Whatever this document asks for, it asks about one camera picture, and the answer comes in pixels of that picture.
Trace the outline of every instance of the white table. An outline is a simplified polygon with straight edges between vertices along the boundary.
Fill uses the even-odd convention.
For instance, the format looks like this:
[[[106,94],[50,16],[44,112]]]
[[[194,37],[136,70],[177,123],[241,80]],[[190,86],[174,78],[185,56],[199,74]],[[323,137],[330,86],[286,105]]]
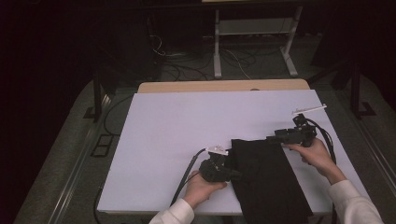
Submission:
[[[291,111],[326,104],[311,90],[198,91],[137,93],[132,100],[98,204],[106,213],[153,214],[166,209],[193,155],[231,139],[264,139],[274,130],[294,127]],[[368,197],[324,110],[305,115],[332,136],[337,163]],[[330,213],[329,183],[298,153],[286,156],[314,213]],[[193,169],[208,158],[201,154]],[[241,215],[231,183],[195,212]]]

